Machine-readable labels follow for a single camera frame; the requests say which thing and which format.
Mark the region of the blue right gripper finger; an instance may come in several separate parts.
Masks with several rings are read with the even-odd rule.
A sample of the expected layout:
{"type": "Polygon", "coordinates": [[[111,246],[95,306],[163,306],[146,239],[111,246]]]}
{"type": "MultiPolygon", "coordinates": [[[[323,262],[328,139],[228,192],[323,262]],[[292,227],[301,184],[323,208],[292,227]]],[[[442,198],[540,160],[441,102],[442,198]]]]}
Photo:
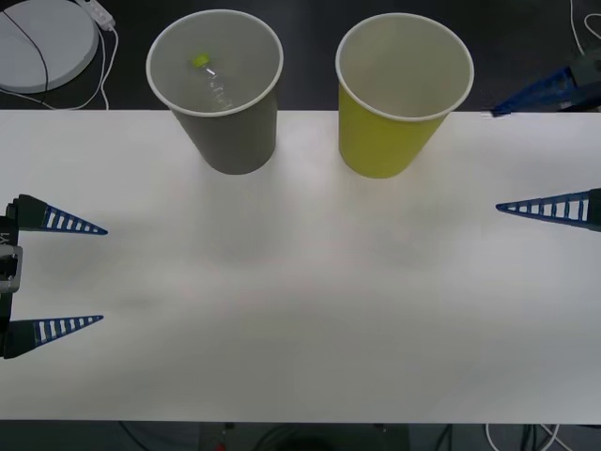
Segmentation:
{"type": "Polygon", "coordinates": [[[499,212],[546,223],[600,231],[600,189],[496,205],[499,212]]]}
{"type": "Polygon", "coordinates": [[[570,65],[512,94],[494,106],[490,113],[502,117],[542,106],[593,105],[600,100],[600,55],[588,54],[570,65]]]}

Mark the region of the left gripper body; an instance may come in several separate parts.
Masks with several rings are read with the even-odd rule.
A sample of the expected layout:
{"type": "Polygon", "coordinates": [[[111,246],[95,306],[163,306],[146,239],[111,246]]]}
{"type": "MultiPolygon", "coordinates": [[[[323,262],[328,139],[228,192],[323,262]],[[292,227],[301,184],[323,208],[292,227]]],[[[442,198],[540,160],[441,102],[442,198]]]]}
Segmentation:
{"type": "Polygon", "coordinates": [[[19,289],[19,230],[15,220],[1,217],[1,328],[11,315],[12,296],[19,289]]]}

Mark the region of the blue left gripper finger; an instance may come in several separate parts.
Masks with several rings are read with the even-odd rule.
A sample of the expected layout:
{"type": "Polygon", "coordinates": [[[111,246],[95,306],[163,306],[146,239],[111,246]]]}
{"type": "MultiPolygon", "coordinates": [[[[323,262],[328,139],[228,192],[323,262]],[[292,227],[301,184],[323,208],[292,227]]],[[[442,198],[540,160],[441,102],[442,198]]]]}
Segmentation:
{"type": "Polygon", "coordinates": [[[108,231],[31,195],[20,194],[8,204],[7,217],[23,231],[107,235],[108,231]]]}
{"type": "Polygon", "coordinates": [[[1,357],[19,357],[103,320],[103,315],[10,321],[1,334],[1,357]]]}

